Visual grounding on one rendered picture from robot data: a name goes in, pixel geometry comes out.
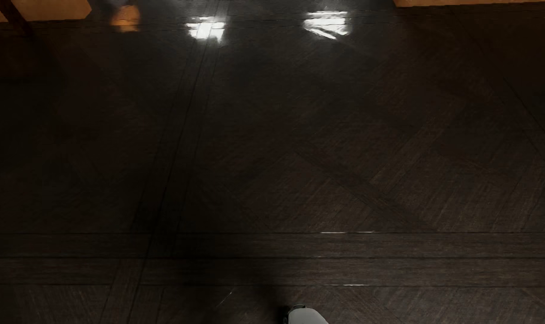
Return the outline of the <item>tan area rug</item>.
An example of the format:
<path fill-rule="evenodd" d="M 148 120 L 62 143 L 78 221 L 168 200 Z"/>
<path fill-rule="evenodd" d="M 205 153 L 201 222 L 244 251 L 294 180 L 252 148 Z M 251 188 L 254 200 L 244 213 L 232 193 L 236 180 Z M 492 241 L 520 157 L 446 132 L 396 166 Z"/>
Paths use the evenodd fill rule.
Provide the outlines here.
<path fill-rule="evenodd" d="M 396 7 L 430 7 L 430 6 L 456 6 L 456 5 L 493 5 L 493 4 L 527 4 L 542 3 L 545 0 L 392 0 Z"/>
<path fill-rule="evenodd" d="M 81 20 L 92 11 L 88 0 L 11 0 L 27 21 Z M 8 20 L 0 11 L 0 23 Z"/>

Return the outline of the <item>dark wooden furniture leg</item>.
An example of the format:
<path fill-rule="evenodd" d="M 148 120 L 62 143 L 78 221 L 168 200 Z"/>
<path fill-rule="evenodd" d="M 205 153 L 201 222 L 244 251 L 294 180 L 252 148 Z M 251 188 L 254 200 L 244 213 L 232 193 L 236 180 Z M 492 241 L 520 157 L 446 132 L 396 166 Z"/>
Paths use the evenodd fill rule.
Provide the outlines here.
<path fill-rule="evenodd" d="M 26 19 L 18 11 L 11 0 L 0 0 L 0 12 L 12 25 L 12 27 L 22 36 L 33 36 L 33 30 Z"/>

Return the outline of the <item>white robot foot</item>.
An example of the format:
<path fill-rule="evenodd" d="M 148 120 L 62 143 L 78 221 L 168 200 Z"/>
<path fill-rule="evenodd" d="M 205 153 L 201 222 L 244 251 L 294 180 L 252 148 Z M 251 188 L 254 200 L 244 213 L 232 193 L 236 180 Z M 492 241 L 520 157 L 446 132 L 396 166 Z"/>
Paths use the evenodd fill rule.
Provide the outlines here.
<path fill-rule="evenodd" d="M 317 310 L 303 304 L 289 307 L 282 317 L 282 324 L 329 324 Z"/>

